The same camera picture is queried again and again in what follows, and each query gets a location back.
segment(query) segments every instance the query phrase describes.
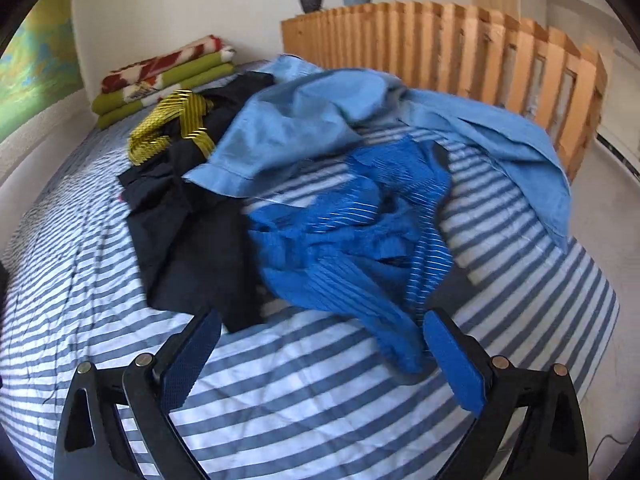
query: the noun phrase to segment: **yellow striped strap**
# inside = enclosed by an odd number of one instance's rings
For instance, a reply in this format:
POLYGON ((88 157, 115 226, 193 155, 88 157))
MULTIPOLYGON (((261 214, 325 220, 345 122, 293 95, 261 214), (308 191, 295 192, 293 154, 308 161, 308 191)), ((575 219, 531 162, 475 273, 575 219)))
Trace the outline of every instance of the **yellow striped strap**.
POLYGON ((207 135, 202 117, 213 107, 213 103, 191 90, 176 90, 160 104, 132 131, 129 136, 129 160, 139 166, 171 143, 158 130, 176 118, 180 120, 180 134, 183 139, 191 139, 205 157, 215 149, 215 144, 207 135))

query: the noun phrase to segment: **blue gripper pad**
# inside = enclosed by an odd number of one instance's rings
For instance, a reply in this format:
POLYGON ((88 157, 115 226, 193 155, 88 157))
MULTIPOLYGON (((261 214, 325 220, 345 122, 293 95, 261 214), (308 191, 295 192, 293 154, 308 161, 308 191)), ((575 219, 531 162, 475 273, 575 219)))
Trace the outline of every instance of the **blue gripper pad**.
POLYGON ((160 409, 165 415, 180 408, 218 344, 222 321, 214 309, 202 320, 162 377, 160 409))
POLYGON ((482 375, 433 310, 425 314, 422 332, 460 406, 478 418, 486 402, 482 375))

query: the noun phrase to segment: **folded blanket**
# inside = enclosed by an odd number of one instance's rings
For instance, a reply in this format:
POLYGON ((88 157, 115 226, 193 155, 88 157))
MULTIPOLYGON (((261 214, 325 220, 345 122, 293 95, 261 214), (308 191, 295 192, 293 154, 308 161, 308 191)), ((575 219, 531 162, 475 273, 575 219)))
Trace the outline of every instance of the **folded blanket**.
POLYGON ((127 103, 132 103, 168 86, 175 85, 190 77, 206 72, 210 68, 231 62, 236 51, 230 47, 213 54, 207 54, 188 63, 170 68, 166 72, 146 78, 144 81, 133 83, 116 92, 100 94, 94 99, 91 110, 98 115, 104 115, 127 103))
POLYGON ((222 40, 215 36, 205 36, 164 56, 145 59, 129 66, 113 70, 102 80, 102 93, 108 94, 123 89, 147 77, 166 72, 174 66, 182 65, 205 54, 222 49, 222 40))
POLYGON ((225 63, 219 66, 215 66, 210 68, 206 72, 202 72, 201 74, 195 75, 184 81, 169 86, 164 90, 156 92, 155 94, 151 94, 142 99, 138 99, 137 101, 133 101, 132 103, 127 103, 120 108, 116 108, 111 112, 108 112, 104 115, 98 117, 97 126, 101 130, 108 128, 112 124, 117 123, 118 121, 123 120, 130 115, 133 115, 136 112, 142 110, 142 108, 151 106, 160 102, 165 97, 168 97, 176 90, 190 90, 191 88, 195 88, 196 86, 201 86, 211 81, 215 81, 216 79, 220 79, 221 77, 226 77, 231 75, 234 72, 235 68, 231 63, 225 63))

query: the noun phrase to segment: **colorful painting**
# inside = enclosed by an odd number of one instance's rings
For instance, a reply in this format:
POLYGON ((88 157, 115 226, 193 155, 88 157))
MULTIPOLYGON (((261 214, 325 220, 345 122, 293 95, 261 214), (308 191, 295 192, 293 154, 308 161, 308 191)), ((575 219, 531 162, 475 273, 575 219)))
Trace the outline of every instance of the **colorful painting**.
POLYGON ((39 0, 0 57, 0 142, 82 86, 71 0, 39 0))

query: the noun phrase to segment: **metal bolt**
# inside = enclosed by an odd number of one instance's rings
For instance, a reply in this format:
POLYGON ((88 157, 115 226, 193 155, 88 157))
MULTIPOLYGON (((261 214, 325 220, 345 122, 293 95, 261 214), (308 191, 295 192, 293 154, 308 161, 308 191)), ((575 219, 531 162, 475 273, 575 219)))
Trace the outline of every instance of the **metal bolt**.
POLYGON ((140 354, 138 357, 136 357, 136 366, 139 367, 143 367, 143 366, 149 366, 151 364, 151 361, 154 360, 154 357, 151 354, 140 354))
POLYGON ((84 361, 78 365, 78 373, 85 374, 89 370, 91 370, 91 363, 89 361, 84 361))
POLYGON ((491 359, 491 363, 498 368, 498 370, 506 370, 507 368, 509 368, 509 360, 506 357, 503 357, 501 355, 497 355, 496 357, 494 357, 493 359, 491 359))
POLYGON ((560 377, 564 377, 569 373, 569 370, 566 369, 566 366, 556 363, 554 364, 554 372, 560 377))

